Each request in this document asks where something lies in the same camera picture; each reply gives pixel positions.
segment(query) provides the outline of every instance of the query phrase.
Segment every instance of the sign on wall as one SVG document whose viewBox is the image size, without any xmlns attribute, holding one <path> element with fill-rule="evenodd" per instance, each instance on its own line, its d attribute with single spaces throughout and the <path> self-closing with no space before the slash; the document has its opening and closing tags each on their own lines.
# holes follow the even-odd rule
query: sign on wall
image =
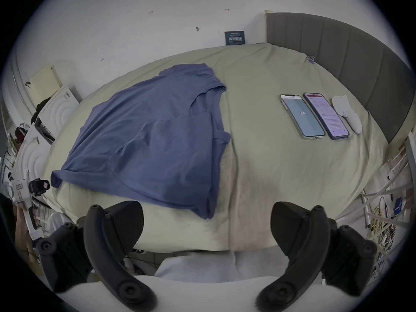
<svg viewBox="0 0 416 312">
<path fill-rule="evenodd" d="M 245 44 L 244 31 L 225 31 L 226 45 Z"/>
</svg>

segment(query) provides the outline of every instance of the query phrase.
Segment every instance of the gray headboard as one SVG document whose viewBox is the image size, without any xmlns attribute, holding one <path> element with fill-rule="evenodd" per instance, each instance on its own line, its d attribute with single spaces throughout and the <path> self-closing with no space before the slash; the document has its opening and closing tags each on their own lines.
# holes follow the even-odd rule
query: gray headboard
<svg viewBox="0 0 416 312">
<path fill-rule="evenodd" d="M 415 78 L 391 49 L 358 28 L 322 16 L 267 13 L 266 25 L 268 43 L 315 56 L 392 140 L 412 104 Z"/>
</svg>

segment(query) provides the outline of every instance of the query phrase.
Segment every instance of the cable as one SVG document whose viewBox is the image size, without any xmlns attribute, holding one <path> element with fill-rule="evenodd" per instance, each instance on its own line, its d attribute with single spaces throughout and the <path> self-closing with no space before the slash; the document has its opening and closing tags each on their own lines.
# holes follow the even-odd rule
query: cable
<svg viewBox="0 0 416 312">
<path fill-rule="evenodd" d="M 355 209 L 355 210 L 353 210 L 353 211 L 350 211 L 349 213 L 347 213 L 347 214 L 345 214 L 345 215 L 343 215 L 343 216 L 340 216 L 340 217 L 338 217 L 338 218 L 336 218 L 335 219 L 335 221 L 337 221 L 337 222 L 339 222 L 339 221 L 341 221 L 341 220 L 343 220 L 343 219 L 345 219 L 345 218 L 347 218 L 348 216 L 350 216 L 351 214 L 354 214 L 354 213 L 356 213 L 356 212 L 358 212 L 358 211 L 361 211 L 361 209 L 363 209 L 366 205 L 368 205 L 368 204 L 370 204 L 371 202 L 373 202 L 375 199 L 377 199 L 377 197 L 379 197 L 379 196 L 381 196 L 381 195 L 383 195 L 383 193 L 387 190 L 387 188 L 391 185 L 391 184 L 393 184 L 393 182 L 397 179 L 397 177 L 400 175 L 400 173 L 403 171 L 403 169 L 408 165 L 408 163 L 409 162 L 407 162 L 406 164 L 405 164 L 405 166 L 403 166 L 400 170 L 399 170 L 399 172 L 397 173 L 397 175 L 393 178 L 393 180 L 391 180 L 391 181 L 389 181 L 389 183 L 387 184 L 387 185 L 385 185 L 383 188 L 382 188 L 382 190 L 381 191 L 379 191 L 378 193 L 376 193 L 375 195 L 374 195 L 374 198 L 372 198 L 372 199 L 370 199 L 370 200 L 368 200 L 368 201 L 366 201 L 366 202 L 364 202 L 360 207 L 358 207 L 357 209 Z"/>
</svg>

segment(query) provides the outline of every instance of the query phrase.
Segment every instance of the white controller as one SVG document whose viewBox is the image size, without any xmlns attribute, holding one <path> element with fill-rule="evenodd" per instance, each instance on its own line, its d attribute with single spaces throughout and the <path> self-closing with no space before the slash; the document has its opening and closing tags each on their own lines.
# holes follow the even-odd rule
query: white controller
<svg viewBox="0 0 416 312">
<path fill-rule="evenodd" d="M 360 134 L 363 126 L 357 113 L 351 108 L 348 98 L 346 96 L 334 96 L 332 97 L 332 106 L 334 110 L 346 119 L 351 126 L 352 130 L 356 134 Z"/>
</svg>

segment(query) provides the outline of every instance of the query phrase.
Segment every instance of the white wall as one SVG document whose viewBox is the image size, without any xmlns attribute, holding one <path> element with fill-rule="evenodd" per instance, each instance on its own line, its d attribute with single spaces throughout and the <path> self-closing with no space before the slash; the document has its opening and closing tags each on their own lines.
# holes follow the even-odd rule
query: white wall
<svg viewBox="0 0 416 312">
<path fill-rule="evenodd" d="M 26 82 L 46 64 L 54 65 L 62 83 L 84 98 L 151 61 L 222 46 L 224 31 L 244 30 L 247 44 L 264 42 L 264 10 L 349 23 L 407 62 L 370 0 L 46 0 L 17 41 L 19 69 Z"/>
</svg>

